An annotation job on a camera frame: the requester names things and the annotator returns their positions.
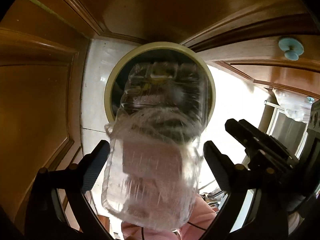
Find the pink shirt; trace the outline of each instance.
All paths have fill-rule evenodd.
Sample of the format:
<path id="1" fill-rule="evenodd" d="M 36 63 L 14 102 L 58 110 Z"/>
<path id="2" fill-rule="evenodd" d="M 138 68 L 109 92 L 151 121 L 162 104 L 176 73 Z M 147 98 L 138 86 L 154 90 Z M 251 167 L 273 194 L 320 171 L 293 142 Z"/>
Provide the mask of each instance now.
<path id="1" fill-rule="evenodd" d="M 216 215 L 217 214 L 202 199 L 202 197 L 200 195 L 197 195 L 195 206 L 191 213 L 189 222 L 201 228 L 207 229 Z M 142 240 L 141 227 L 123 222 L 121 228 L 124 239 L 129 236 L 133 236 L 135 239 Z M 182 240 L 198 240 L 202 236 L 204 231 L 186 223 L 181 228 L 179 228 L 178 233 Z M 170 231 L 156 231 L 144 228 L 145 240 L 179 240 L 180 237 Z"/>

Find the light blue knob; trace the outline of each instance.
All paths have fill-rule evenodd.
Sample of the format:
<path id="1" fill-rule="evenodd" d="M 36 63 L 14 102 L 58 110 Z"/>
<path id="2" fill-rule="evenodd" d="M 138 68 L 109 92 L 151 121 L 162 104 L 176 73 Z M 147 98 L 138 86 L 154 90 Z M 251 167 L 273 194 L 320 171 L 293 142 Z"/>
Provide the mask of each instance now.
<path id="1" fill-rule="evenodd" d="M 308 103 L 313 103 L 313 101 L 315 101 L 315 99 L 313 98 L 313 97 L 307 97 L 307 99 L 308 99 Z"/>
<path id="2" fill-rule="evenodd" d="M 298 60 L 299 56 L 304 52 L 303 45 L 294 38 L 281 38 L 279 47 L 284 51 L 284 56 L 289 60 Z"/>

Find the plastic bag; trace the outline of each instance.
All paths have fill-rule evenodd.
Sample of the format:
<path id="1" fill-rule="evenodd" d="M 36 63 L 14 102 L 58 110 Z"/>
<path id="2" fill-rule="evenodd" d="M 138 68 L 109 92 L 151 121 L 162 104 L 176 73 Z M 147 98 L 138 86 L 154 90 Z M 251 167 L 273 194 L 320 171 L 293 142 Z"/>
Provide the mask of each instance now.
<path id="1" fill-rule="evenodd" d="M 284 108 L 284 114 L 297 122 L 308 123 L 312 101 L 286 91 L 273 89 L 278 104 Z"/>
<path id="2" fill-rule="evenodd" d="M 111 152 L 102 206 L 145 228 L 181 227 L 193 208 L 203 160 L 196 150 L 201 124 L 170 107 L 144 108 L 119 116 L 113 127 L 106 127 Z M 179 123 L 180 137 L 170 134 L 169 124 L 174 123 Z M 193 139 L 184 141 L 185 137 Z"/>

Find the wooden panel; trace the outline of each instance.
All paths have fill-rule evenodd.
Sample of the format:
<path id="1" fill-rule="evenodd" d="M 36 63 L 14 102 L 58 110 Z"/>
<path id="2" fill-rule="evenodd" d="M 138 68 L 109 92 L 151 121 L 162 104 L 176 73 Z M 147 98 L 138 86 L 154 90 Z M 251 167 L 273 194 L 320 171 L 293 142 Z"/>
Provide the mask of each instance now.
<path id="1" fill-rule="evenodd" d="M 228 60 L 231 65 L 268 65 L 268 66 L 281 66 L 291 67 L 298 69 L 306 69 L 314 72 L 320 72 L 320 62 L 318 60 L 300 58 L 297 61 L 287 59 L 238 59 Z"/>
<path id="2" fill-rule="evenodd" d="M 320 62 L 320 36 L 318 35 L 290 35 L 296 38 L 304 46 L 304 53 L 296 62 L 284 57 L 284 52 L 279 48 L 278 42 L 281 36 L 272 36 L 261 39 L 237 42 L 218 48 L 208 49 L 198 52 L 204 61 L 223 60 L 228 63 L 236 64 L 241 62 L 260 62 L 267 64 L 269 61 L 277 60 L 284 64 L 305 65 L 318 64 Z"/>
<path id="3" fill-rule="evenodd" d="M 135 37 L 144 41 L 183 42 L 190 46 L 255 22 L 296 14 L 306 14 L 296 29 L 306 27 L 308 32 L 313 29 L 300 0 L 64 1 L 97 34 L 121 35 L 118 36 L 121 39 Z"/>
<path id="4" fill-rule="evenodd" d="M 76 30 L 92 38 L 95 34 L 91 28 L 64 0 L 37 0 L 65 19 Z"/>
<path id="5" fill-rule="evenodd" d="M 0 22 L 0 205 L 19 229 L 37 170 L 56 169 L 81 147 L 88 45 L 87 38 L 30 0 L 16 0 Z"/>
<path id="6" fill-rule="evenodd" d="M 256 22 L 218 35 L 216 32 L 211 31 L 200 35 L 184 45 L 195 52 L 199 52 L 240 41 L 293 34 L 319 35 L 320 32 L 309 14 L 296 14 Z"/>
<path id="7" fill-rule="evenodd" d="M 136 37 L 132 37 L 132 36 L 128 36 L 128 35 L 123 35 L 123 34 L 118 34 L 118 33 L 112 33 L 112 32 L 104 32 L 104 33 L 101 33 L 100 35 L 95 35 L 93 38 L 98 39 L 98 40 L 104 40 L 106 38 L 113 38 L 113 39 L 119 39 L 119 40 L 123 40 L 123 41 L 131 41 L 131 42 L 137 43 L 138 45 L 149 43 L 149 41 L 144 40 L 144 39 L 140 39 L 140 38 L 136 38 Z"/>
<path id="8" fill-rule="evenodd" d="M 98 215 L 98 219 L 100 220 L 101 224 L 104 226 L 104 228 L 110 232 L 110 219 L 108 217 Z"/>
<path id="9" fill-rule="evenodd" d="M 68 66 L 0 67 L 1 205 L 14 205 L 37 170 L 68 140 Z"/>
<path id="10" fill-rule="evenodd" d="M 320 73 L 312 71 L 257 65 L 233 65 L 257 81 L 299 88 L 320 95 Z"/>
<path id="11" fill-rule="evenodd" d="M 104 22 L 99 19 L 99 17 L 93 16 L 92 12 L 95 10 L 88 11 L 87 8 L 83 5 L 80 0 L 64 0 L 74 11 L 77 12 L 79 16 L 81 16 L 87 24 L 90 25 L 92 29 L 98 34 L 102 32 L 108 31 L 107 27 L 105 26 Z"/>
<path id="12" fill-rule="evenodd" d="M 286 86 L 286 85 L 282 85 L 282 84 L 277 84 L 277 83 L 255 80 L 254 85 L 260 86 L 263 89 L 270 89 L 270 90 L 272 90 L 273 88 L 281 89 L 281 90 L 288 91 L 290 93 L 293 93 L 293 94 L 296 94 L 296 95 L 299 95 L 302 97 L 311 96 L 311 97 L 315 98 L 316 101 L 320 98 L 319 94 L 315 94 L 315 93 L 307 91 L 307 90 L 303 90 L 303 89 L 296 88 L 296 87 L 290 87 L 290 86 Z"/>
<path id="13" fill-rule="evenodd" d="M 229 65 L 228 63 L 226 63 L 224 61 L 207 61 L 207 64 L 209 64 L 210 66 L 213 66 L 215 68 L 218 68 L 224 72 L 227 72 L 233 76 L 236 76 L 237 78 L 240 78 L 244 81 L 253 82 L 253 80 L 254 80 L 251 76 L 236 69 L 235 67 Z"/>

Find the round hole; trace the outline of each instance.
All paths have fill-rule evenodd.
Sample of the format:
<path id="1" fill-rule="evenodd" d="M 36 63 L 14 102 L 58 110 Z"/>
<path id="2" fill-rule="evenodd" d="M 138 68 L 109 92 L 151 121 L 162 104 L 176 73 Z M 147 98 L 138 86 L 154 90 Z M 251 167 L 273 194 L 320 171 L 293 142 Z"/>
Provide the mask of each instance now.
<path id="1" fill-rule="evenodd" d="M 156 42 L 140 46 L 129 52 L 117 63 L 108 78 L 105 89 L 104 103 L 109 122 L 114 121 L 116 112 L 121 105 L 120 100 L 132 68 L 137 63 L 162 61 L 177 62 L 178 64 L 195 63 L 204 68 L 209 78 L 208 121 L 210 120 L 215 104 L 215 87 L 212 75 L 206 65 L 201 64 L 201 62 L 199 62 L 192 54 L 185 52 L 186 48 L 183 47 L 183 49 L 180 49 L 180 45 L 172 44 L 173 43 Z"/>

